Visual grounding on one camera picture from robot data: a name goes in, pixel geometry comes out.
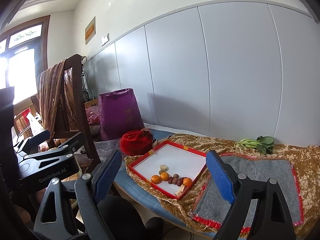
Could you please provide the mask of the green bok choy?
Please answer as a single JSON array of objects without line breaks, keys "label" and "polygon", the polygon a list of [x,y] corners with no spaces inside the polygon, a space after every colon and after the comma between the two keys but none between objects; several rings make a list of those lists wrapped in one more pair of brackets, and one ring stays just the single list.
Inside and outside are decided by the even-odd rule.
[{"label": "green bok choy", "polygon": [[235,142],[234,147],[246,147],[255,149],[261,154],[272,154],[274,149],[274,137],[259,136],[257,139],[242,139]]}]

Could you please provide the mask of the grey felt mat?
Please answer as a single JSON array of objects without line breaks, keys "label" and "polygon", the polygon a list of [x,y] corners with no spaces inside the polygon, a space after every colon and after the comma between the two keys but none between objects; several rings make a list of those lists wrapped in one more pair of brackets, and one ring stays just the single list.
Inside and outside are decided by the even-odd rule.
[{"label": "grey felt mat", "polygon": [[189,216],[210,228],[242,233],[303,224],[303,205],[292,164],[284,159],[231,153],[206,157],[209,178]]}]

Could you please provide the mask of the pale sugarcane chunk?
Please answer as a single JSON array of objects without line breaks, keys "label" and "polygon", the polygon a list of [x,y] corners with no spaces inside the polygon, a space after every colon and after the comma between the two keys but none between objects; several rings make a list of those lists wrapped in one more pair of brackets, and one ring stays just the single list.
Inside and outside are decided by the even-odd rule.
[{"label": "pale sugarcane chunk", "polygon": [[169,169],[169,168],[167,167],[167,165],[161,165],[161,166],[160,166],[161,172],[167,172],[168,169]]},{"label": "pale sugarcane chunk", "polygon": [[181,195],[182,195],[182,192],[180,191],[175,192],[175,196],[180,197]]},{"label": "pale sugarcane chunk", "polygon": [[183,193],[186,189],[187,189],[187,186],[185,186],[185,185],[180,186],[180,192]]}]

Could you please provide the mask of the white wall switch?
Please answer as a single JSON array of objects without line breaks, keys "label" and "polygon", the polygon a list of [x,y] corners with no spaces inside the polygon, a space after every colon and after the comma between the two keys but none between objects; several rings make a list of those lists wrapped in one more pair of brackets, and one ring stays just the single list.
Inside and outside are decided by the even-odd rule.
[{"label": "white wall switch", "polygon": [[110,40],[110,35],[109,33],[107,33],[106,35],[101,37],[101,45],[104,46],[109,42],[109,40]]}]

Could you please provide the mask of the wooden framed window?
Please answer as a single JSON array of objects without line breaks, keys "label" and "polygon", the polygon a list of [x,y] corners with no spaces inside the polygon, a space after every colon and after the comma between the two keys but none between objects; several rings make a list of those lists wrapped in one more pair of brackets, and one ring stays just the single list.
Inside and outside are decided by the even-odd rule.
[{"label": "wooden framed window", "polygon": [[48,68],[49,21],[42,16],[1,34],[1,88],[14,87],[15,105],[37,93],[37,79]]}]

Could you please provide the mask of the red velvet pouch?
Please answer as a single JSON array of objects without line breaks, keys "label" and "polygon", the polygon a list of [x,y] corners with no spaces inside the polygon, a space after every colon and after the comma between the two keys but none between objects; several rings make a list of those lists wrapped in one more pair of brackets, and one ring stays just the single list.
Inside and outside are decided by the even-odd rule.
[{"label": "red velvet pouch", "polygon": [[120,150],[126,155],[136,156],[144,155],[152,149],[154,137],[149,130],[143,128],[140,130],[129,131],[120,139]]}]

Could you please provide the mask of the dark wooden chair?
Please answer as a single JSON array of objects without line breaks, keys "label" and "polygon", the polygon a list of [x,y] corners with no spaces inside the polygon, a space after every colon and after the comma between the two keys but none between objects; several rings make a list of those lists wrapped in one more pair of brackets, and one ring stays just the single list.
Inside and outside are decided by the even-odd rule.
[{"label": "dark wooden chair", "polygon": [[83,169],[86,172],[92,172],[94,168],[101,163],[99,155],[92,139],[91,131],[87,121],[84,96],[82,92],[82,56],[75,54],[65,61],[65,71],[72,71],[72,92],[74,100],[74,109],[76,114],[77,129],[71,129],[67,120],[67,108],[65,93],[60,95],[59,107],[56,114],[56,123],[54,129],[53,139],[48,139],[48,147],[54,148],[56,146],[56,139],[69,139],[78,132],[84,133],[86,142],[84,143],[84,150],[86,157],[83,160]]}]

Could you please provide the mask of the wall picture frame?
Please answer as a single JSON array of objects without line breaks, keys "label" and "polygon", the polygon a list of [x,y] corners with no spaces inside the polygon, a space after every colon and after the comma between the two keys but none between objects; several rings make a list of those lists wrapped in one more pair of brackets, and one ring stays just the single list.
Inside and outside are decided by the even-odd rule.
[{"label": "wall picture frame", "polygon": [[85,28],[85,44],[88,44],[89,41],[95,36],[95,17],[91,20],[91,22]]}]

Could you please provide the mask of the orange mandarin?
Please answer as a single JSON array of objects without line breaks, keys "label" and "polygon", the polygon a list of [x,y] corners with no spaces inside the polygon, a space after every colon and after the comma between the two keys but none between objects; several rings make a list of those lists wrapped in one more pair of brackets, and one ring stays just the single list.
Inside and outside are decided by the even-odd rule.
[{"label": "orange mandarin", "polygon": [[189,187],[192,183],[193,183],[193,181],[191,178],[186,177],[183,179],[183,185],[186,187]]},{"label": "orange mandarin", "polygon": [[161,178],[161,180],[163,180],[163,181],[168,181],[169,178],[170,178],[170,176],[169,176],[169,174],[168,174],[167,172],[162,172],[162,173],[160,174],[160,178]]},{"label": "orange mandarin", "polygon": [[162,179],[159,175],[153,175],[151,177],[151,182],[154,183],[154,184],[159,184],[162,182]]}]

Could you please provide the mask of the red plastic bag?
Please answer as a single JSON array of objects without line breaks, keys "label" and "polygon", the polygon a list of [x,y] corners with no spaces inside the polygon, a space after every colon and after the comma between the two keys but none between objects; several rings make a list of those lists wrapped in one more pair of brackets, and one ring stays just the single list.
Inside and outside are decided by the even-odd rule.
[{"label": "red plastic bag", "polygon": [[85,110],[89,126],[100,125],[98,106],[89,106]]}]

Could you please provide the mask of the brown striped cloth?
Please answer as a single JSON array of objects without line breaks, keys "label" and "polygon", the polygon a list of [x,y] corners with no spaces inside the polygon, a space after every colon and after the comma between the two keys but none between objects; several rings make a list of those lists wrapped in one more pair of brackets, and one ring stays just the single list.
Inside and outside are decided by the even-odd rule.
[{"label": "brown striped cloth", "polygon": [[65,93],[67,120],[71,129],[77,129],[76,114],[72,92],[72,71],[65,71],[65,61],[48,68],[39,77],[39,107],[44,129],[54,137],[56,114],[59,107],[60,95]]}]

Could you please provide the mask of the gold patterned tablecloth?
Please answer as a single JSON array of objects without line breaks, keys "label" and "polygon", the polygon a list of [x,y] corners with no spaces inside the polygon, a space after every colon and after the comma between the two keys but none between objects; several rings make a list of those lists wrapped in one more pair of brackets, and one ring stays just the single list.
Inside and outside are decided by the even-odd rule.
[{"label": "gold patterned tablecloth", "polygon": [[161,206],[199,232],[240,223],[249,237],[258,211],[285,217],[299,238],[319,221],[319,147],[178,134],[142,156],[125,158],[128,175]]}]

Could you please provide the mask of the purple shopping bag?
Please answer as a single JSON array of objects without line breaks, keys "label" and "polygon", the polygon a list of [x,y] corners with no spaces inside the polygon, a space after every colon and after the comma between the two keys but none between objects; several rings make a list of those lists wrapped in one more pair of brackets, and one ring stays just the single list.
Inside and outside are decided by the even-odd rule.
[{"label": "purple shopping bag", "polygon": [[119,139],[129,131],[144,128],[132,88],[99,94],[98,111],[103,141]]}]

